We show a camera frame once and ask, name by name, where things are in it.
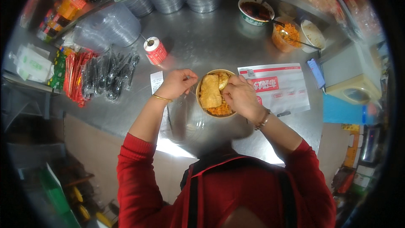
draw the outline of gold bangle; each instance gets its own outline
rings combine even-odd
[[[166,99],[166,98],[162,98],[162,97],[157,96],[156,94],[152,94],[152,96],[153,96],[153,97],[156,97],[156,98],[158,98],[158,99],[167,100],[169,103],[170,103],[170,102],[173,102],[173,100],[172,100],[172,99]]]

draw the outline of qr code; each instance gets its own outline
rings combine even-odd
[[[254,77],[254,71],[252,69],[247,70],[247,76],[248,77]]]

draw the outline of paper bowl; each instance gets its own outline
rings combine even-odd
[[[309,20],[303,20],[301,22],[301,30],[304,33],[306,42],[308,44],[314,45],[322,50],[325,49],[326,41],[322,32],[319,28]],[[308,47],[306,45],[302,46],[302,50],[306,53],[312,53],[317,51],[315,48]]]
[[[245,13],[245,12],[242,10],[242,8],[240,7],[240,5],[241,5],[242,3],[244,3],[244,2],[255,2],[255,3],[261,4],[262,1],[263,1],[263,0],[239,0],[239,2],[238,2],[238,8],[239,8],[239,10],[240,10],[240,16],[241,16],[247,23],[252,24],[252,25],[254,25],[254,26],[264,26],[265,24],[267,24],[267,23],[269,22],[268,20],[259,20],[259,19],[253,18],[253,17],[249,16],[247,13]],[[271,8],[271,6],[270,6],[268,3],[266,3],[266,2],[263,3],[263,6],[264,6],[267,10],[269,10],[270,18],[271,18],[271,19],[274,19],[274,16],[275,16],[275,15],[274,15],[274,10],[273,10],[273,8]]]
[[[232,75],[232,76],[235,75],[235,73],[233,73],[233,72],[231,72],[231,71],[228,71],[227,69],[215,69],[215,70],[212,70],[212,71],[208,72],[206,75],[212,74],[212,73],[216,73],[216,72],[226,72],[226,73],[228,73],[228,74],[230,74],[230,75]],[[210,112],[208,112],[206,109],[203,109],[203,106],[201,106],[201,103],[200,103],[200,88],[201,88],[201,83],[203,82],[204,76],[201,78],[201,80],[200,80],[200,82],[198,83],[197,88],[196,88],[196,99],[197,99],[197,103],[198,103],[198,105],[200,106],[200,108],[201,108],[207,115],[212,116],[212,117],[215,117],[215,118],[223,119],[223,118],[228,118],[228,117],[234,116],[234,115],[236,114],[236,112],[233,112],[232,114],[227,114],[227,115],[214,115],[214,114],[210,114]]]

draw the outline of receipt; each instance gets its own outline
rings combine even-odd
[[[160,87],[162,83],[163,83],[163,71],[151,74],[152,94],[156,92],[156,90]]]

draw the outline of bowl of carrot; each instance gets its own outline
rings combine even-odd
[[[302,44],[296,41],[306,42],[304,33],[302,32],[300,26],[298,26],[294,21],[288,20],[284,17],[277,17],[275,20],[284,23],[285,27],[282,27],[276,23],[273,24],[273,33],[271,35],[271,40],[273,41],[276,48],[281,52],[289,53],[296,49],[301,49]],[[288,38],[283,38],[279,33],[281,30],[285,30],[289,34]]]

